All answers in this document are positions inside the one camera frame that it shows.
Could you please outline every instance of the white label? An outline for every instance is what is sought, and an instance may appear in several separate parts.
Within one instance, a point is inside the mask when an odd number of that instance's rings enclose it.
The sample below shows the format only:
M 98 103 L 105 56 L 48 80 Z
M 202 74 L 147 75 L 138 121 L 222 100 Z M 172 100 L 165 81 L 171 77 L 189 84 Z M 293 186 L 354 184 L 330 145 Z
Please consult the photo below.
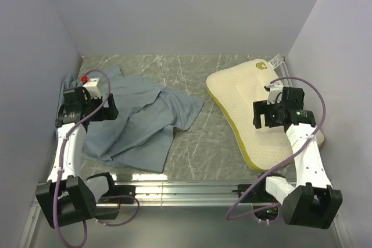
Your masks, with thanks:
M 279 67 L 284 63 L 284 59 L 281 55 L 277 55 L 273 59 L 269 61 L 269 64 L 272 66 L 273 69 Z

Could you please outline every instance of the cable tie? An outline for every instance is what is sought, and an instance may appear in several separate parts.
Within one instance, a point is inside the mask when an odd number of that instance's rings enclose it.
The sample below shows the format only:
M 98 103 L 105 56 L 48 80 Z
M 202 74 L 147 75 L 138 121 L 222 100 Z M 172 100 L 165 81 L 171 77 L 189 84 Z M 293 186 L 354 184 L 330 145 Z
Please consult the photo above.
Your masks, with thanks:
M 310 134 L 309 136 L 302 137 L 303 139 L 313 139 L 315 135 Z

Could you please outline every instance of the memory foam pillow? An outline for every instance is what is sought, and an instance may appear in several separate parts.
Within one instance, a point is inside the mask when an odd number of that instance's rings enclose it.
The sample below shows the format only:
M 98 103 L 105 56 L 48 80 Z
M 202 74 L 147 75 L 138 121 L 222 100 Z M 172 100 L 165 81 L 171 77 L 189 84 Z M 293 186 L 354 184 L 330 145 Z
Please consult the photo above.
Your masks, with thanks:
M 264 86 L 277 77 L 265 60 L 255 59 L 215 72 L 206 82 L 234 131 L 243 158 L 255 171 L 268 170 L 293 154 L 283 127 L 267 128 L 264 121 L 261 129 L 253 125 L 253 102 L 267 99 Z M 320 131 L 316 137 L 319 145 L 323 143 Z

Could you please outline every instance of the label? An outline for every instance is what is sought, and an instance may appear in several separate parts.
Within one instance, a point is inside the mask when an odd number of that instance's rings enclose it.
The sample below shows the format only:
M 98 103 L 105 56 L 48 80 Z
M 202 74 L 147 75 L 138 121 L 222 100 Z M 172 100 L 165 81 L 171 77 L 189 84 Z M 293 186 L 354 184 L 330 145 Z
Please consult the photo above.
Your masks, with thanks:
M 307 111 L 305 110 L 298 110 L 296 114 L 301 117 L 307 117 Z
M 277 55 L 276 57 L 274 57 L 273 59 L 271 59 L 269 61 L 269 64 L 272 66 L 273 69 L 276 69 L 277 67 L 279 67 L 280 65 L 282 65 L 284 63 L 284 59 L 281 55 Z

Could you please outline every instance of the red cap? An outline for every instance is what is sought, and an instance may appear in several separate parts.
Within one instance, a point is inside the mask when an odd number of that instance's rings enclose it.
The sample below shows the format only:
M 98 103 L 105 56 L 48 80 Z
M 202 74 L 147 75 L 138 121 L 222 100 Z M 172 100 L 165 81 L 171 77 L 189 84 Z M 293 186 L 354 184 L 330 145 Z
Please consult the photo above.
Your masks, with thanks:
M 88 77 L 82 76 L 80 80 L 83 82 L 83 84 L 85 84 L 88 81 Z

